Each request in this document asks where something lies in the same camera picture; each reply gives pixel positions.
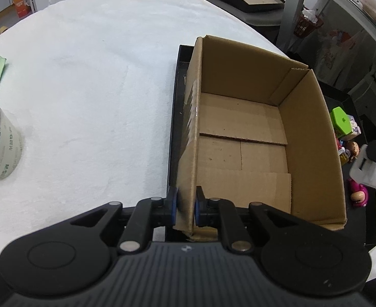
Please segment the brown-haired doll figure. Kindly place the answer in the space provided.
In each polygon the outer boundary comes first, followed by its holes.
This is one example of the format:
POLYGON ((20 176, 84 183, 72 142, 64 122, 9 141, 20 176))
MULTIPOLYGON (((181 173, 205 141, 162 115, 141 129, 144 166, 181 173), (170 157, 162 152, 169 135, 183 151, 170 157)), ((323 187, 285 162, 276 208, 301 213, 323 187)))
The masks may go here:
POLYGON ((360 147, 358 143, 355 141, 346 141, 343 143, 343 146, 346 150, 350 152, 349 162, 355 161, 358 158, 359 153, 360 153, 360 147))

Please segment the green hexagonal box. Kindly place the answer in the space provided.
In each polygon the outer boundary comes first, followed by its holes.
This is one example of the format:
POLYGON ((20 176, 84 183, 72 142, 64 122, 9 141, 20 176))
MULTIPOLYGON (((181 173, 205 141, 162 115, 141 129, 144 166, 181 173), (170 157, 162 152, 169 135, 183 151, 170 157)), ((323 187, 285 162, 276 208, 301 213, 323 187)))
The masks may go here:
POLYGON ((337 139, 352 133, 353 128, 351 126, 350 117, 341 107, 335 107, 330 112, 330 118, 337 139))

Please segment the red plastic basket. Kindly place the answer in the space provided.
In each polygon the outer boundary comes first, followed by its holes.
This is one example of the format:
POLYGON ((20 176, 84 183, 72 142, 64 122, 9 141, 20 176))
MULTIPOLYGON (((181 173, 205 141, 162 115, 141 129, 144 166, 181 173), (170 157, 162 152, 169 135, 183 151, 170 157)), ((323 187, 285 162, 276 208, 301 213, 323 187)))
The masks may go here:
POLYGON ((323 20, 316 15, 314 10, 303 8, 293 31, 294 35, 304 39, 324 24, 323 20))

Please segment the white power adapter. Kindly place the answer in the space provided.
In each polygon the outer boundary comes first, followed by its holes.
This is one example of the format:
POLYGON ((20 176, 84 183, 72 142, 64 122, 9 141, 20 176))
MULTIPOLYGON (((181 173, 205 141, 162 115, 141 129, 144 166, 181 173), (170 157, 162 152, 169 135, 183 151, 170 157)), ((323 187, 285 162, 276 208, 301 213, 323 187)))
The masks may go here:
POLYGON ((358 184, 376 188, 376 162, 367 156, 368 145, 360 148, 359 156, 353 162, 349 176, 358 184))

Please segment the magenta pig toy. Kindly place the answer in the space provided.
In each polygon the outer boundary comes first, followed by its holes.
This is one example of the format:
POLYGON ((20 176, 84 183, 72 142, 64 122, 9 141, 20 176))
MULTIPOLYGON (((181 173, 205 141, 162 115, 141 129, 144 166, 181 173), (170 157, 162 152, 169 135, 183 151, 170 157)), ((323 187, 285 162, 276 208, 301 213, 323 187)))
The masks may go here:
POLYGON ((368 203, 368 190, 363 184, 357 183, 352 178, 348 179, 350 184, 350 199, 355 207, 365 207, 368 203))

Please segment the brown cardboard box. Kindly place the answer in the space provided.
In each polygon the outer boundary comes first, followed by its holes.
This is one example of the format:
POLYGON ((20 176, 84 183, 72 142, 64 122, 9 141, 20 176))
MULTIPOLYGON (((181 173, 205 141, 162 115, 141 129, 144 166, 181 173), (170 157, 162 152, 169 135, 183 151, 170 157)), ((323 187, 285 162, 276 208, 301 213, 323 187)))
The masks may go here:
POLYGON ((262 202, 332 231, 347 222, 336 137, 307 65, 211 35, 187 69, 176 229, 212 241, 194 218, 196 189, 237 207, 262 202))

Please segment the black tray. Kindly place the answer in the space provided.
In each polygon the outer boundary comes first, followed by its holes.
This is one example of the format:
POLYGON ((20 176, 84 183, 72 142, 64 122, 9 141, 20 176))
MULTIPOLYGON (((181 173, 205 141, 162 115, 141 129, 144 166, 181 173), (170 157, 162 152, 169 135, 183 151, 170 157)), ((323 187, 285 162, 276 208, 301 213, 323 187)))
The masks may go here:
MULTIPOLYGON (((184 78, 187 75, 193 51, 194 48, 192 46, 180 45, 177 55, 168 162, 168 185, 170 187, 176 186, 177 165, 181 155, 183 129, 184 78)), ((350 95, 324 82, 320 82, 319 85, 329 109, 341 107, 348 114, 356 118, 359 116, 350 95)), ((364 208, 356 209, 351 205, 347 206, 348 222, 345 228, 341 230, 341 233, 363 244, 367 250, 371 250, 376 246, 376 192, 372 188, 368 192, 370 200, 364 208)))

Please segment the grey metal shelf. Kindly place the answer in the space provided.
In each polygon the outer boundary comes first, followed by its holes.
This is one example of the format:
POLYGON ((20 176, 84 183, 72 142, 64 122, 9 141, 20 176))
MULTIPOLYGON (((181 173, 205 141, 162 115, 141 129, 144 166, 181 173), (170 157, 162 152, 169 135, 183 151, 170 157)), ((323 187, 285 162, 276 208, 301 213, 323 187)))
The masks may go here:
POLYGON ((376 0, 285 0, 276 45, 315 71, 376 63, 376 0), (324 22, 304 39, 293 33, 303 8, 324 22))

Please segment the white table cloth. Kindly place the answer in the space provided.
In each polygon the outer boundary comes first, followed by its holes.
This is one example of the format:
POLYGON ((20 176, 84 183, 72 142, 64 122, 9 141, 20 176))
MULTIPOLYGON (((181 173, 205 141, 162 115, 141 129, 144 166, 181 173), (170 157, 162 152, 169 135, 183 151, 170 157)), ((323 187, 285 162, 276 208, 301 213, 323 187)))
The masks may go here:
POLYGON ((0 35, 0 108, 23 138, 0 181, 0 253, 102 204, 165 196, 177 52, 205 35, 275 50, 205 0, 64 0, 0 35))

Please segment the orange cardboard box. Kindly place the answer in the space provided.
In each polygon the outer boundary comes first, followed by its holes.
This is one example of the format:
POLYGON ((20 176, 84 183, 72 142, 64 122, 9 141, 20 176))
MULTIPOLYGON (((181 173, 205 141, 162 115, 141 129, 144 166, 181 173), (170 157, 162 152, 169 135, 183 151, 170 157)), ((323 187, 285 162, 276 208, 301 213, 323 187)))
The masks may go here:
POLYGON ((30 3, 28 0, 12 0, 16 13, 19 18, 23 18, 31 12, 30 3))

